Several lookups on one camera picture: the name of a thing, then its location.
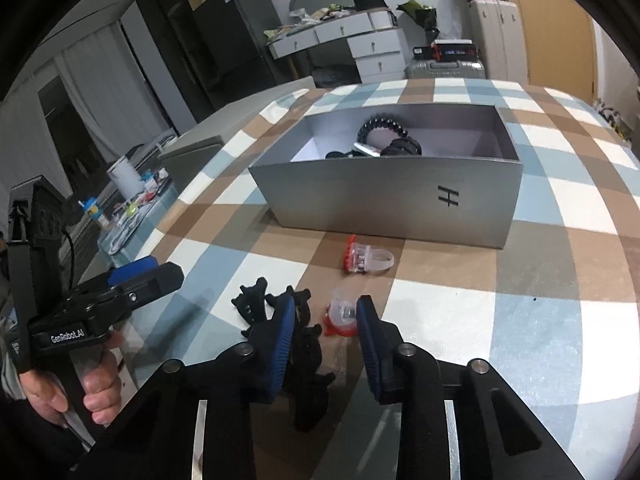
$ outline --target white suitcase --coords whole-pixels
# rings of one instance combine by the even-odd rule
[[[529,84],[527,49],[518,6],[500,0],[469,3],[474,41],[489,79]]]

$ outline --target metal screw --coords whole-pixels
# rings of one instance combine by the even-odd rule
[[[247,356],[254,353],[254,347],[249,343],[238,343],[235,347],[236,353],[241,356]]]
[[[489,371],[489,363],[482,359],[476,359],[471,362],[471,369],[478,374],[485,374]]]
[[[167,374],[175,374],[182,368],[182,362],[178,359],[169,359],[162,364],[162,371]]]
[[[412,355],[415,355],[417,351],[418,349],[411,343],[402,343],[401,345],[398,345],[399,354],[405,357],[411,357]]]

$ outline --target toilet paper roll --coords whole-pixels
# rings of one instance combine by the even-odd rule
[[[107,170],[107,175],[126,201],[131,200],[145,189],[145,183],[142,182],[136,168],[131,165],[126,156],[121,156]]]

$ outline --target white desk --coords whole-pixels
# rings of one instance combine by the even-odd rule
[[[356,12],[284,36],[270,44],[273,59],[289,56],[321,43],[346,38],[363,83],[404,79],[411,59],[402,28],[389,9]]]

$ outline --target open box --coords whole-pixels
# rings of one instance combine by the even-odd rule
[[[422,156],[329,158],[375,115],[393,117]],[[374,130],[368,143],[393,135]],[[249,168],[284,227],[503,248],[522,164],[494,106],[402,104],[301,119]]]

